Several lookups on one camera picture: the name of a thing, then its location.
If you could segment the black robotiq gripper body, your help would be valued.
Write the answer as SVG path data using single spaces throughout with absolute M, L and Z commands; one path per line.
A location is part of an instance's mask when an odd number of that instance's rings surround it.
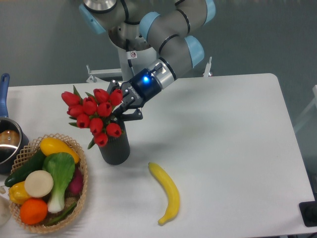
M 142 108 L 144 104 L 157 95 L 161 86 L 155 79 L 154 73 L 158 69 L 143 69 L 130 80 L 121 84 L 119 89 L 122 92 L 122 103 L 113 111 L 116 117 L 120 117 L 128 109 Z

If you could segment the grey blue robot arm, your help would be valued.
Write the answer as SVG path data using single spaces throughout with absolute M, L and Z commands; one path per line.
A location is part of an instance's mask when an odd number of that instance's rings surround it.
M 175 7 L 168 15 L 148 12 L 140 20 L 140 34 L 159 58 L 121 84 L 123 102 L 114 110 L 112 118 L 142 119 L 140 108 L 146 102 L 204 59 L 201 43 L 190 32 L 213 19 L 214 2 L 178 0 Z

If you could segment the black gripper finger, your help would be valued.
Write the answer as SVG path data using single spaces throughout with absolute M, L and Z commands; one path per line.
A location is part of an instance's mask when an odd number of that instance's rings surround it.
M 133 113 L 131 114 L 121 114 L 116 117 L 118 120 L 121 121 L 133 121 L 133 120 L 142 120 L 143 119 L 143 114 L 140 109 L 136 109 Z
M 108 93 L 112 93 L 115 89 L 120 89 L 121 88 L 121 84 L 122 83 L 117 81 L 117 80 L 111 80 L 106 91 Z

